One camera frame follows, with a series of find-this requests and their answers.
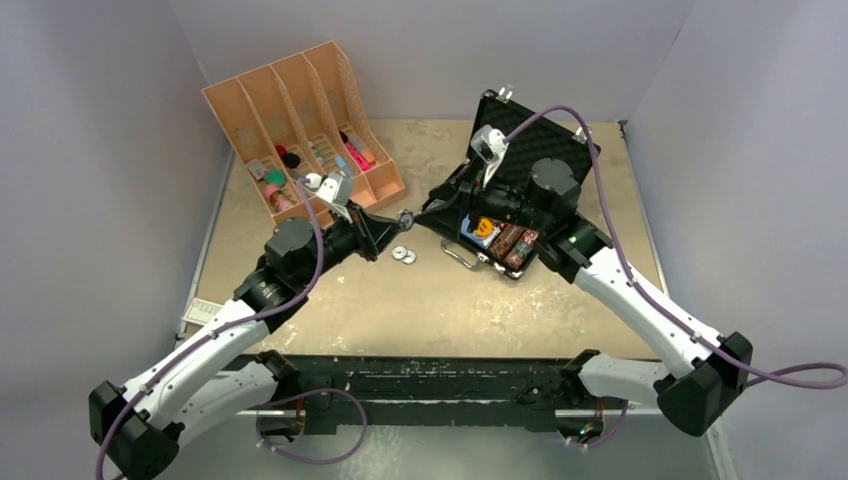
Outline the black poker chip case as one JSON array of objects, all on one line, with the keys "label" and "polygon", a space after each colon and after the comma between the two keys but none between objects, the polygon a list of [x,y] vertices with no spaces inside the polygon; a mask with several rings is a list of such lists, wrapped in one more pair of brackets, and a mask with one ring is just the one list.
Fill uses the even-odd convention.
[{"label": "black poker chip case", "polygon": [[[495,258],[489,248],[483,249],[464,237],[463,231],[477,227],[470,226],[469,219],[463,221],[463,231],[453,242],[484,253],[493,268],[513,279],[520,278],[539,259],[550,271],[574,282],[578,272],[590,266],[592,256],[612,244],[577,210],[590,169],[588,147],[574,132],[549,119],[538,119],[509,141],[500,168],[484,188],[498,198],[503,214],[499,220],[483,218],[501,231],[506,225],[516,225],[538,232],[533,253],[523,268],[514,270],[504,258]],[[440,185],[464,185],[479,170],[484,171],[485,164],[469,148],[465,160]]]}]

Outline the yellow big blind button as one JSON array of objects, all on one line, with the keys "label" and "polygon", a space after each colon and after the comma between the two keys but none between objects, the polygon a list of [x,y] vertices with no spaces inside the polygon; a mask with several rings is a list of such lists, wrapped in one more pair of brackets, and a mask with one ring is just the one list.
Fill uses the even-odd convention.
[{"label": "yellow big blind button", "polygon": [[487,218],[481,218],[474,230],[474,235],[479,238],[486,238],[494,231],[494,224]]}]

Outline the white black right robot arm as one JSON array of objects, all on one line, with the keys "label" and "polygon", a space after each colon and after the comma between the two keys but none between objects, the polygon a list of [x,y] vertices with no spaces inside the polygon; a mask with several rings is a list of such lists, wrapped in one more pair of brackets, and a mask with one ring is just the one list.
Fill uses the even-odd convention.
[{"label": "white black right robot arm", "polygon": [[703,324],[657,290],[578,212],[580,193],[562,160],[536,161],[521,187],[485,186],[464,167],[431,191],[416,221],[448,238],[481,218],[536,232],[540,262],[605,305],[657,356],[637,361],[587,350],[564,370],[564,399],[576,407],[597,397],[637,402],[658,408],[688,435],[705,434],[743,393],[752,344]]}]

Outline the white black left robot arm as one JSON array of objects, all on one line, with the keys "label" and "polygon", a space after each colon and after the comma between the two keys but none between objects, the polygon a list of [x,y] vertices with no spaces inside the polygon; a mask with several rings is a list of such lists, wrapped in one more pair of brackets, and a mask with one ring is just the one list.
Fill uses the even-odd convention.
[{"label": "white black left robot arm", "polygon": [[297,399],[293,368],[266,352],[234,367],[250,346],[301,309],[320,276],[352,255],[374,261],[414,224],[414,215],[371,215],[348,202],[348,214],[322,228],[315,214],[279,223],[257,266],[215,318],[155,366],[89,395],[95,476],[112,462],[122,479],[153,479],[190,442],[251,407],[284,409]]}]

